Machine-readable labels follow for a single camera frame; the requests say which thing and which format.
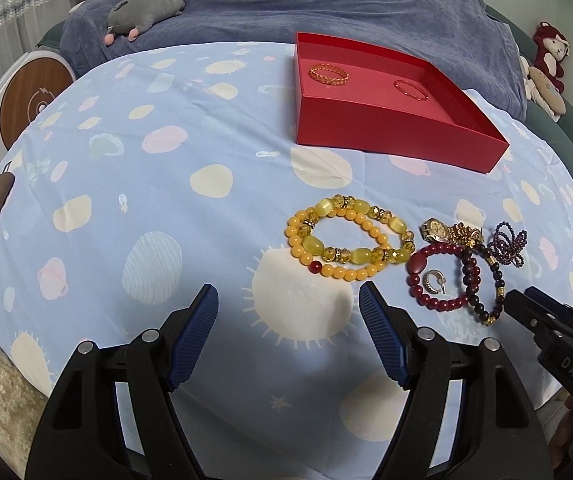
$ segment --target light blue bed sheet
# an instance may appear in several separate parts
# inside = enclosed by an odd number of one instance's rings
[[[142,52],[92,70],[49,105],[0,165],[16,175],[0,216],[0,345],[49,394],[79,342],[129,342],[212,283],[220,313],[173,397],[206,474],[371,478],[406,397],[358,313],[359,283],[292,258],[286,220],[337,192],[392,210],[417,235],[431,216],[485,235],[508,220],[529,244],[525,266],[504,269],[507,289],[535,285],[573,305],[573,181],[544,142],[474,91],[511,144],[488,175],[297,146],[293,53],[276,43]],[[367,124],[356,132],[374,134]],[[370,243],[342,219],[324,219],[316,234],[341,247]],[[453,296],[452,256],[430,267]],[[447,339],[497,337],[535,405],[556,390],[527,330],[508,316],[485,328],[465,308],[431,312],[405,278],[390,267],[374,282]],[[483,269],[484,303],[493,294]],[[449,455],[457,394],[435,462]],[[120,402],[128,413],[124,388]],[[122,424],[139,449],[132,416]]]

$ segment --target stuffed toy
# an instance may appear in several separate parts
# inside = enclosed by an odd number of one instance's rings
[[[533,40],[537,44],[535,67],[551,80],[558,92],[564,92],[564,83],[558,78],[564,76],[561,62],[569,56],[569,42],[547,22],[540,23]]]
[[[112,45],[117,34],[124,34],[129,41],[135,41],[154,23],[182,14],[184,6],[184,0],[124,0],[108,14],[104,44]]]

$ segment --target star print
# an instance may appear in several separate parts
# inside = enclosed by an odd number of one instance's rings
[[[284,402],[284,397],[275,397],[271,396],[273,399],[271,401],[271,409],[278,410],[278,413],[281,413],[282,408],[292,408],[292,405],[288,402]]]

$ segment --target yellow beaded bracelet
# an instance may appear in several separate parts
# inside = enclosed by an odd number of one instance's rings
[[[344,217],[360,225],[377,241],[378,247],[372,250],[359,248],[353,251],[332,246],[325,247],[322,241],[311,233],[320,218],[334,216]],[[380,227],[374,226],[373,220],[388,224],[394,232],[399,234],[403,242],[402,247],[392,248],[388,243],[388,235],[381,232]],[[333,198],[325,198],[315,207],[298,211],[287,223],[284,234],[289,239],[291,254],[311,272],[321,273],[325,277],[343,278],[348,282],[362,281],[367,277],[375,276],[377,272],[385,268],[387,263],[402,264],[408,261],[415,252],[413,232],[407,230],[406,223],[402,219],[394,216],[390,211],[372,206],[364,200],[356,200],[352,196],[337,194]],[[327,264],[323,265],[314,260],[315,256],[320,256]],[[342,266],[333,266],[330,262],[368,265],[361,269],[345,269]]]

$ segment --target red box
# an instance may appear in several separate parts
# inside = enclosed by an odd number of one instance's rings
[[[345,70],[346,84],[316,81],[309,74],[314,64]],[[509,146],[435,66],[390,48],[298,32],[295,79],[298,144],[411,156],[483,173]]]

